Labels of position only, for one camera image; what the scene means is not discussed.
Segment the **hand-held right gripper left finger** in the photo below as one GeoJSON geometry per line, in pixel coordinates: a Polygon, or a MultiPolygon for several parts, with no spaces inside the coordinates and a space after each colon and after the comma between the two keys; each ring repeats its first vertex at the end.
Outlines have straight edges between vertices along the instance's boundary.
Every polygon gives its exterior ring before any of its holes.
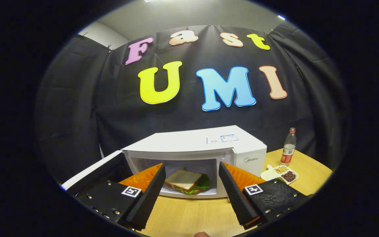
{"type": "Polygon", "coordinates": [[[83,192],[79,200],[105,219],[141,231],[165,181],[163,163],[121,182],[106,180],[83,192]]]}

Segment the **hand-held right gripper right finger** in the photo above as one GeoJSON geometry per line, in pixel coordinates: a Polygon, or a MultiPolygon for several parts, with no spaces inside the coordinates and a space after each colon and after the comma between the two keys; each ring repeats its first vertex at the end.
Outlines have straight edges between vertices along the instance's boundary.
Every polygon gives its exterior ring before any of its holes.
{"type": "Polygon", "coordinates": [[[244,229],[276,222],[310,199],[278,178],[264,181],[225,162],[218,174],[244,229]]]}

